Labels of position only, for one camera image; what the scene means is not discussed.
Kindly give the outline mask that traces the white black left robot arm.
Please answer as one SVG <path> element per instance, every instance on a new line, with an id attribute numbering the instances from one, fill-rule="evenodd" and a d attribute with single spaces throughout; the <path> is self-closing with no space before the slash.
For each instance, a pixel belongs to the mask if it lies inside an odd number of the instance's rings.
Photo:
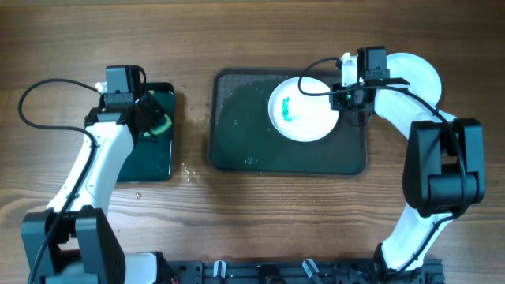
<path id="1" fill-rule="evenodd" d="M 124 252 L 107 219 L 119 182 L 171 175 L 174 89 L 138 65 L 112 65 L 69 176 L 44 211 L 21 224 L 30 283 L 175 283 L 161 252 Z"/>

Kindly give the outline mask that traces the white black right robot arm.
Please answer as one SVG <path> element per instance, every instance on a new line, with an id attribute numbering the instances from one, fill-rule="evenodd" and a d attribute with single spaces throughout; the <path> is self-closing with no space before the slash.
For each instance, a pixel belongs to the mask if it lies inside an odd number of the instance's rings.
<path id="1" fill-rule="evenodd" d="M 407 139 L 405 209 L 376 252 L 384 278 L 421 269 L 441 231 L 485 195 L 481 123 L 437 108 L 443 88 L 422 57 L 365 47 L 335 58 L 342 72 L 330 101 L 337 110 L 370 110 Z"/>

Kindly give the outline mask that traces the white top plate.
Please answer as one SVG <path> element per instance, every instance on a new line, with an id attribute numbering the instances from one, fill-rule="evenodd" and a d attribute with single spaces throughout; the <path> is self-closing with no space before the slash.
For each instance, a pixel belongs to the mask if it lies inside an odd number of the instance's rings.
<path id="1" fill-rule="evenodd" d="M 409 90 L 435 107 L 442 96 L 442 82 L 435 68 L 420 56 L 394 53 L 387 56 L 387 67 L 392 78 L 403 78 Z"/>

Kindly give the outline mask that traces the white plate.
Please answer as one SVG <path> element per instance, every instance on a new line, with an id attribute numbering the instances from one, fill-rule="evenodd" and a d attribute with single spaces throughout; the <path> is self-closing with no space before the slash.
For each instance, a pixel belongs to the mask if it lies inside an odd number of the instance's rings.
<path id="1" fill-rule="evenodd" d="M 304 95 L 298 77 L 279 84 L 268 100 L 268 116 L 284 137 L 297 142 L 324 138 L 336 126 L 339 112 L 332 110 L 327 96 Z"/>
<path id="2" fill-rule="evenodd" d="M 435 68 L 420 56 L 394 53 L 387 56 L 387 67 L 392 78 L 403 78 L 409 90 L 435 107 L 442 96 L 442 82 Z"/>

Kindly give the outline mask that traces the green yellow sponge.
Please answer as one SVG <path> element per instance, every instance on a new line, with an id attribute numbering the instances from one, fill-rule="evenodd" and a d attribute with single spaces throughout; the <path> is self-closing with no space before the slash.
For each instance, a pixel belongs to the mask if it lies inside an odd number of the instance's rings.
<path id="1" fill-rule="evenodd" d="M 157 136 L 166 132 L 172 126 L 172 121 L 170 117 L 165 114 L 163 118 L 160 120 L 160 123 L 155 127 L 149 129 L 146 133 L 144 133 L 144 137 L 151 137 L 155 139 Z"/>

